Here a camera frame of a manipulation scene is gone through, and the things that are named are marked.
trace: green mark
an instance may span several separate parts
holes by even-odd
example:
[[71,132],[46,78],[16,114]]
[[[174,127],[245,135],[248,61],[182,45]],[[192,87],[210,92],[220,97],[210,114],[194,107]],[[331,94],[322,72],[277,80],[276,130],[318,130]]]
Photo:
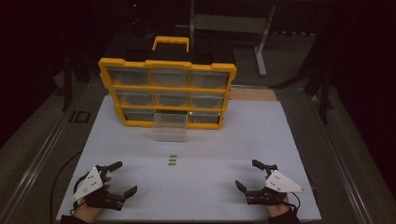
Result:
[[177,155],[169,155],[168,165],[176,165]]

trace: robotic hand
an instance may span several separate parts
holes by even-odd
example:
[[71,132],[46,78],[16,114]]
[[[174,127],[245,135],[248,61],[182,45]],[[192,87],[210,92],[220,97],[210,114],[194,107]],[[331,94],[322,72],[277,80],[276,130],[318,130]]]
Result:
[[137,186],[124,192],[124,195],[110,194],[105,188],[107,172],[113,172],[122,166],[121,161],[117,161],[109,166],[96,165],[86,175],[79,178],[75,187],[72,203],[74,208],[78,207],[77,201],[84,198],[90,207],[108,208],[120,211],[124,202],[137,192]]
[[265,165],[256,160],[252,161],[252,165],[265,170],[268,176],[265,186],[261,190],[248,190],[243,184],[235,180],[236,187],[245,194],[247,204],[278,205],[283,203],[296,208],[295,205],[285,203],[283,200],[288,192],[304,192],[300,185],[282,175],[277,170],[276,165]]

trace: wooden surface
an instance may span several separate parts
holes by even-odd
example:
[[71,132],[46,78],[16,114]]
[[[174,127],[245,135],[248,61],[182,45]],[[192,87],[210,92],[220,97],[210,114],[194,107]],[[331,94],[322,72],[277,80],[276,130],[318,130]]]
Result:
[[232,100],[277,101],[271,90],[231,88]]

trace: yellow frame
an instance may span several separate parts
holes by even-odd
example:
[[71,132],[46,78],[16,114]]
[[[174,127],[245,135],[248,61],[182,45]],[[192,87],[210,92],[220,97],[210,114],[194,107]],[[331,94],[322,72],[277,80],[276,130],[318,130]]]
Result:
[[[157,36],[154,43],[153,49],[155,49],[157,43],[172,43],[172,44],[186,44],[189,50],[188,38],[185,37],[168,37],[168,36]],[[178,110],[178,111],[201,111],[201,112],[219,112],[219,123],[190,123],[188,122],[187,127],[189,129],[220,129],[223,125],[223,115],[227,111],[228,102],[230,99],[230,86],[236,75],[236,66],[233,63],[212,63],[210,65],[203,64],[192,64],[191,62],[171,62],[171,61],[154,61],[146,60],[144,62],[126,62],[123,59],[116,58],[102,58],[99,61],[99,67],[101,70],[100,77],[109,90],[110,95],[114,101],[114,109],[117,117],[121,123],[126,126],[140,126],[140,127],[152,127],[152,121],[137,121],[127,120],[123,113],[124,108],[130,109],[152,109],[152,110]],[[176,68],[183,69],[189,72],[188,75],[188,87],[162,87],[153,86],[151,83],[152,77],[149,71],[147,71],[148,85],[147,86],[136,86],[136,85],[118,85],[112,82],[111,76],[108,72],[108,67],[121,67],[121,68]],[[227,72],[229,73],[228,81],[224,89],[204,89],[191,87],[190,71],[207,71],[207,72]],[[181,92],[197,92],[197,93],[222,93],[224,94],[224,100],[221,108],[200,108],[191,107],[190,100],[188,100],[186,106],[162,106],[162,105],[121,105],[117,97],[117,90],[134,90],[134,91],[181,91]]]

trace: metal rail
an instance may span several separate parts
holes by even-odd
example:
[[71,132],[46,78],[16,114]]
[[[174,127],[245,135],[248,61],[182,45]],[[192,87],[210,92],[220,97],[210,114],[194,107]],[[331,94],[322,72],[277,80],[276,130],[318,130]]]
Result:
[[38,175],[40,174],[42,168],[45,165],[51,151],[55,147],[62,130],[64,129],[67,121],[70,118],[72,111],[75,110],[76,104],[78,99],[86,89],[86,85],[84,88],[78,88],[75,90],[75,101],[65,110],[61,116],[57,119],[55,125],[53,126],[52,130],[49,133],[46,141],[44,142],[43,146],[40,148],[38,153],[36,154],[34,160],[30,163],[29,167],[26,169],[25,173],[23,174],[18,186],[9,197],[3,211],[0,214],[0,223],[8,224],[12,223],[19,208],[23,204],[24,200],[26,199],[30,189],[32,188],[33,184],[35,183]]
[[319,116],[318,113],[318,100],[314,96],[307,96],[307,100],[311,106],[311,109],[313,110],[313,114],[315,115],[315,119],[317,120],[318,123],[320,123],[320,127],[322,131],[325,133],[325,137],[327,138],[328,142],[330,143],[330,147],[332,150],[332,158],[335,163],[335,168],[337,169],[337,172],[341,178],[341,182],[344,185],[344,188],[346,190],[346,194],[351,202],[351,205],[355,211],[356,217],[359,221],[360,224],[372,224],[373,219],[370,215],[370,212],[368,211],[368,208],[363,201],[363,198],[361,197],[361,194],[359,192],[358,186],[355,184],[352,175],[347,169],[347,165],[344,162],[343,156],[341,155],[340,149],[338,148],[337,144],[334,141],[334,138],[332,136],[332,132],[330,129],[325,126],[322,122],[321,117]]

